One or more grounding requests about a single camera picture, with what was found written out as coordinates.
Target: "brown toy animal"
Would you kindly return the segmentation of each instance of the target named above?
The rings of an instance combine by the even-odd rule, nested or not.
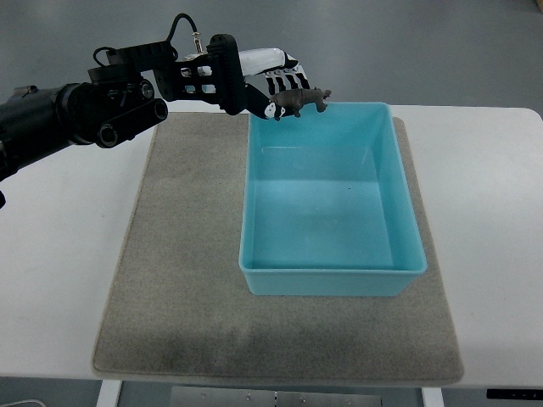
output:
[[[316,105],[316,111],[319,113],[326,110],[324,99],[330,96],[331,93],[332,92],[328,89],[324,92],[317,88],[290,89],[288,91],[276,93],[270,100],[283,108],[291,108],[294,111],[294,116],[300,117],[299,110],[308,103],[314,103]]]

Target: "blue plastic bin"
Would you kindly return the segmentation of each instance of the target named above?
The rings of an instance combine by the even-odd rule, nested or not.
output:
[[[258,295],[394,296],[427,268],[390,109],[249,119],[239,266]]]

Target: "table surface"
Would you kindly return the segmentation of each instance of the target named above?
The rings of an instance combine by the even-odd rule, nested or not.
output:
[[[391,108],[406,123],[455,323],[457,386],[543,386],[543,121],[528,109]],[[66,148],[0,184],[0,376],[94,378],[151,137]]]

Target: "gray floor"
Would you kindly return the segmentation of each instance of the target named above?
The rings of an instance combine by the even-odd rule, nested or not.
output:
[[[172,385],[167,383],[124,382],[119,397],[119,407],[170,407]],[[359,387],[343,388],[274,388],[275,391],[305,393],[345,393],[377,395],[383,407],[423,407],[423,396],[417,388]]]
[[[204,43],[224,32],[240,50],[287,51],[313,86],[333,91],[333,101],[523,107],[543,114],[543,14],[535,0],[3,0],[0,7],[0,101],[16,86],[88,81],[95,48],[165,39],[175,14],[186,12]],[[193,51],[189,34],[182,23],[174,38],[180,55]],[[253,83],[266,87],[261,78]],[[62,386],[72,384],[79,389],[81,383]],[[50,388],[54,397],[76,399],[67,387]],[[36,397],[33,388],[23,379],[0,379],[0,404]],[[169,388],[128,384],[121,405],[167,405]],[[445,392],[445,402],[487,405],[482,394]]]
[[[0,405],[38,399],[47,407],[94,407],[101,384],[99,380],[0,377]],[[38,404],[21,407],[38,407]]]

